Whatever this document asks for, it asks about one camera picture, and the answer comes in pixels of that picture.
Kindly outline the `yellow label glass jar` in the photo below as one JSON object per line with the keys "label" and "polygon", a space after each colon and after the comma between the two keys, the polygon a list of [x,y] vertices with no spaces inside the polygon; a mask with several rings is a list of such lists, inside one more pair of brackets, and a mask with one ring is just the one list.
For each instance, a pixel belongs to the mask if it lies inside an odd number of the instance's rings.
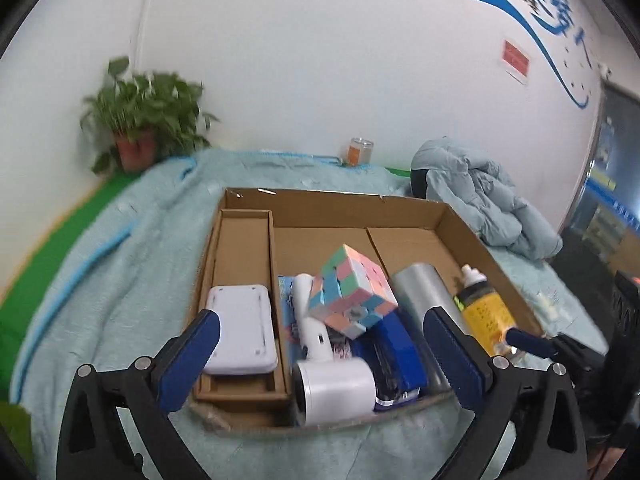
{"label": "yellow label glass jar", "polygon": [[506,333],[516,323],[506,303],[480,270],[465,264],[461,272],[462,289],[454,302],[471,334],[490,356],[512,356]]}

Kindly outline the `silver metal can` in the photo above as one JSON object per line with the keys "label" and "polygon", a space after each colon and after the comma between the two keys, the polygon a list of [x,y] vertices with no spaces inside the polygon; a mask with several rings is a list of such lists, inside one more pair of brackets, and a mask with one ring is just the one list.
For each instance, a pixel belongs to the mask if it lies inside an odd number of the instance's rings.
{"label": "silver metal can", "polygon": [[425,262],[410,264],[396,272],[390,277],[390,284],[398,302],[398,316],[416,345],[427,374],[428,383],[423,393],[434,396],[448,391],[449,382],[424,337],[423,321],[428,310],[442,307],[460,330],[469,335],[471,331],[454,302],[454,296],[434,266]]}

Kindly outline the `blue stapler case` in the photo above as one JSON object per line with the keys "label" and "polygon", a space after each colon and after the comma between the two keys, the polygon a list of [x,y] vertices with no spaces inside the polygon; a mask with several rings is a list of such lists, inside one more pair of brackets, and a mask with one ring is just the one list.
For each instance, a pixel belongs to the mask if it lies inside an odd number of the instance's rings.
{"label": "blue stapler case", "polygon": [[420,353],[396,312],[386,315],[350,343],[352,355],[363,359],[375,384],[376,412],[410,404],[428,386]]}

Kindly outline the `white rectangular device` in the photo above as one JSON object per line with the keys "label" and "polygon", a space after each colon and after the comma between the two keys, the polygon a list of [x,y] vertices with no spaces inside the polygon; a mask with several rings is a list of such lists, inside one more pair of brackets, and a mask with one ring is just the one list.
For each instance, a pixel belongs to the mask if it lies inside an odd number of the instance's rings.
{"label": "white rectangular device", "polygon": [[268,289],[264,285],[213,287],[206,309],[218,315],[219,340],[203,372],[214,376],[261,375],[278,366]]}

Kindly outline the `pastel rubiks cube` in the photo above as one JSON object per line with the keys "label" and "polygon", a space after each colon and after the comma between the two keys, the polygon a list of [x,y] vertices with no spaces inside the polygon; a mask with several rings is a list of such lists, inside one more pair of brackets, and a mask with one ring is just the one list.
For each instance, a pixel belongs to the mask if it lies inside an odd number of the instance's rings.
{"label": "pastel rubiks cube", "polygon": [[354,340],[398,308],[382,268],[342,245],[314,276],[308,315]]}

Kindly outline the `white handheld fan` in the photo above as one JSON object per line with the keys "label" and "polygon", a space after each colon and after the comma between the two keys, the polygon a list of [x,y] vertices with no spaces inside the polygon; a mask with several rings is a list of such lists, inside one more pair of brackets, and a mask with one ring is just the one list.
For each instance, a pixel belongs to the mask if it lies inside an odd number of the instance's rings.
{"label": "white handheld fan", "polygon": [[298,274],[292,303],[302,358],[292,368],[299,426],[326,426],[368,417],[375,407],[375,382],[366,361],[335,359],[326,326],[309,315],[314,278]]}

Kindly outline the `large cardboard box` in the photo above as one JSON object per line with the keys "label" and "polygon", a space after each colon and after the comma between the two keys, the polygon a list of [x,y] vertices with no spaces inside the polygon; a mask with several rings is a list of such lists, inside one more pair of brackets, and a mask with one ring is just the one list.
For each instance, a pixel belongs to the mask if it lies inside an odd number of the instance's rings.
{"label": "large cardboard box", "polygon": [[360,276],[382,292],[382,279],[429,263],[455,294],[466,264],[487,275],[518,327],[540,335],[533,311],[464,221],[444,203],[396,196],[228,188],[204,245],[190,307],[204,309],[214,286],[268,289],[279,363],[268,374],[198,378],[190,408],[221,430],[288,425],[288,371],[279,278],[301,273]]}

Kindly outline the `light blue puffer jacket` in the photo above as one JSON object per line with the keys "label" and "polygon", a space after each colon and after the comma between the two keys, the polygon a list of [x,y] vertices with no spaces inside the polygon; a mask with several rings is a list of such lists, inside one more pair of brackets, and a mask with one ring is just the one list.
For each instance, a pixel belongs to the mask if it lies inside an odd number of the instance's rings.
{"label": "light blue puffer jacket", "polygon": [[446,136],[428,140],[411,161],[413,195],[443,202],[488,246],[533,261],[555,256],[562,238],[541,212],[518,194],[509,174],[479,148]]}

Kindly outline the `small cardboard divider tray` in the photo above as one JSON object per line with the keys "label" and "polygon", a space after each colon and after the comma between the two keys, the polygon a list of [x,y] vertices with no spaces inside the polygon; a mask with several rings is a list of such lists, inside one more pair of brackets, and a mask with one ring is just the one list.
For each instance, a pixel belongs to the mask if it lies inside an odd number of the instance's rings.
{"label": "small cardboard divider tray", "polygon": [[268,210],[221,209],[207,246],[198,308],[220,319],[195,396],[224,405],[290,398],[278,272]]}

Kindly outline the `small orange label jar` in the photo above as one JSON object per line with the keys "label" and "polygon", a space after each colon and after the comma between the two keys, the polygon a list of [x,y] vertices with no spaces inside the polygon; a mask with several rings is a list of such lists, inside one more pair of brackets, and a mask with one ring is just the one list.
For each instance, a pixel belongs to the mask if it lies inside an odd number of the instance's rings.
{"label": "small orange label jar", "polygon": [[374,143],[363,138],[351,138],[346,155],[346,164],[356,167],[367,165],[371,160]]}

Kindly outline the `potted plant red pot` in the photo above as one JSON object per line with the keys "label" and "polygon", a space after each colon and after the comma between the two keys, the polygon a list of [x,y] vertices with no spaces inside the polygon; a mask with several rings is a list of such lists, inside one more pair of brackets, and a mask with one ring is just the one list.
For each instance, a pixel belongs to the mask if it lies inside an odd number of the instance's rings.
{"label": "potted plant red pot", "polygon": [[94,174],[141,174],[166,158],[208,148],[219,118],[201,109],[204,86],[175,72],[135,72],[111,58],[102,86],[82,100],[80,128],[96,147]]}

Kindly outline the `red wall sign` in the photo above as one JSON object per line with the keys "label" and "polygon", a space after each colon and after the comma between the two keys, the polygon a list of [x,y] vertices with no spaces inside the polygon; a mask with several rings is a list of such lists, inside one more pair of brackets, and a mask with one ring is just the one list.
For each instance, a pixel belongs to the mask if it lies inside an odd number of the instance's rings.
{"label": "red wall sign", "polygon": [[532,62],[530,62],[529,56],[509,38],[503,40],[499,64],[519,84],[528,85]]}

